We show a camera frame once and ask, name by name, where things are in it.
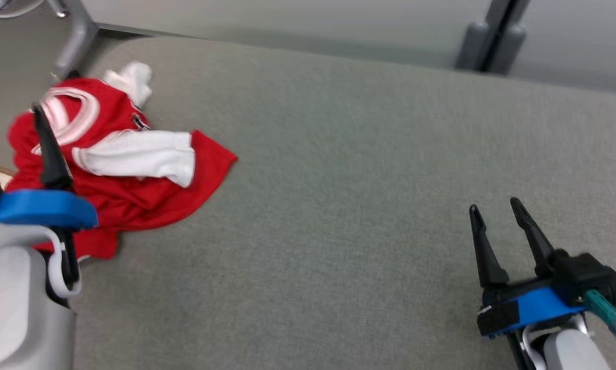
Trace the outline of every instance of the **gray tabletop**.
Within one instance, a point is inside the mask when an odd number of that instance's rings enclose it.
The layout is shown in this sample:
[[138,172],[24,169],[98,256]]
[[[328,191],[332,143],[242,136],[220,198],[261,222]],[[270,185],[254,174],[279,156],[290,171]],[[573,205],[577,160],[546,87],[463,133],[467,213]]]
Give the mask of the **gray tabletop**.
[[240,160],[194,215],[84,265],[77,369],[512,368],[475,322],[472,203],[513,279],[533,260],[511,196],[616,270],[616,95],[183,38],[94,74],[133,60],[155,128]]

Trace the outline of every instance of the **white cable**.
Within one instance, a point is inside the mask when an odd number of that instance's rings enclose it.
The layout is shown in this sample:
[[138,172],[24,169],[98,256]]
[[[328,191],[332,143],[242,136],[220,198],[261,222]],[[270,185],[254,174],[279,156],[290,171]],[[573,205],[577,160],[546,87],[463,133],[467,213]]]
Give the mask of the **white cable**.
[[38,6],[40,6],[40,4],[44,3],[45,0],[37,0],[36,2],[31,3],[30,6],[25,7],[21,10],[18,10],[17,12],[12,12],[12,13],[4,13],[4,12],[0,12],[0,19],[13,19],[13,18],[18,18],[19,16],[23,16],[24,14],[27,14],[28,12],[32,11],[33,9],[36,9]]

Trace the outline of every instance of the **robotic arm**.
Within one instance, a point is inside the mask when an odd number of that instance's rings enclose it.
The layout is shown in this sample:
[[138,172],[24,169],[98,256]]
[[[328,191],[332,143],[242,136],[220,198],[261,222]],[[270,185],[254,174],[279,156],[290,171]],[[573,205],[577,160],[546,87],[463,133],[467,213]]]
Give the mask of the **robotic arm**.
[[[97,225],[96,209],[77,197],[54,133],[34,107],[44,190],[0,188],[0,369],[72,368],[75,313],[67,299],[82,288],[73,246],[77,230]],[[54,252],[33,246],[50,242]]]
[[606,370],[609,365],[587,328],[585,312],[616,336],[616,272],[589,253],[555,250],[517,198],[511,199],[536,261],[536,277],[509,282],[486,238],[486,224],[470,206],[479,283],[477,326],[482,336],[507,338],[520,370]]

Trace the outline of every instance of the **gray fabric surface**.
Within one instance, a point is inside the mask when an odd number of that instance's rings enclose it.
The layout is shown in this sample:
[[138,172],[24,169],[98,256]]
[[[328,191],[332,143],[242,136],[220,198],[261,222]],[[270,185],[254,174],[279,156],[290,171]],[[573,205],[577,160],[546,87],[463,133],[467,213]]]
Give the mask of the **gray fabric surface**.
[[[239,155],[194,215],[84,266],[76,368],[513,368],[479,336],[468,206],[513,279],[510,196],[616,269],[616,96],[181,38],[134,40],[144,112]],[[590,321],[616,368],[616,340]]]

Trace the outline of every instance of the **red fabric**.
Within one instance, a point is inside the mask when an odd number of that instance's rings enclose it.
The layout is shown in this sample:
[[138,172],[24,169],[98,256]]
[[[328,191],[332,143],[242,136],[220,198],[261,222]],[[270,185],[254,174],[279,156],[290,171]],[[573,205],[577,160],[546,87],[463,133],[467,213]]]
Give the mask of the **red fabric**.
[[[96,96],[100,103],[98,119],[91,128],[77,141],[61,147],[78,195],[90,201],[98,211],[99,226],[75,234],[78,257],[111,258],[117,250],[118,231],[153,229],[186,218],[221,185],[230,166],[237,160],[216,141],[194,131],[191,146],[196,155],[195,171],[193,182],[187,188],[167,178],[107,177],[88,173],[73,161],[73,147],[91,147],[113,131],[138,130],[132,120],[133,114],[145,124],[146,118],[134,108],[127,94],[99,80],[79,78],[57,87],[77,87]],[[79,110],[79,101],[59,98],[71,120]],[[42,187],[39,181],[42,160],[31,152],[38,145],[33,114],[25,113],[16,119],[9,132],[9,141],[16,152],[14,162],[18,173],[7,185],[7,192]],[[51,250],[51,246],[42,248]]]

